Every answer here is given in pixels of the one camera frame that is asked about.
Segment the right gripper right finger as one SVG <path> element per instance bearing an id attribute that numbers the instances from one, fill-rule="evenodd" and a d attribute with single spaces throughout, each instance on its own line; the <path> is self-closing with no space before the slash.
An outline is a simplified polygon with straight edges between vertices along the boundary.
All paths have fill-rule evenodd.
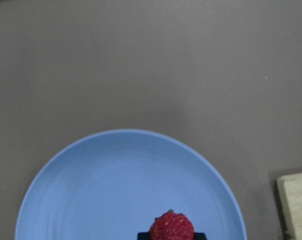
<path id="1" fill-rule="evenodd" d="M 207 240 L 207 237 L 203 232 L 195 232 L 193 236 L 193 240 Z"/>

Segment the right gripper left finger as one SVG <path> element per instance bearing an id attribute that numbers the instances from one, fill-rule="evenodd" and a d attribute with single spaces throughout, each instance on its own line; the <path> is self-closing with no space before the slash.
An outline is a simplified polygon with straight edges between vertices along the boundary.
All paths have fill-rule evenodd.
<path id="1" fill-rule="evenodd" d="M 137 240 L 150 240 L 149 232 L 139 232 L 137 234 Z"/>

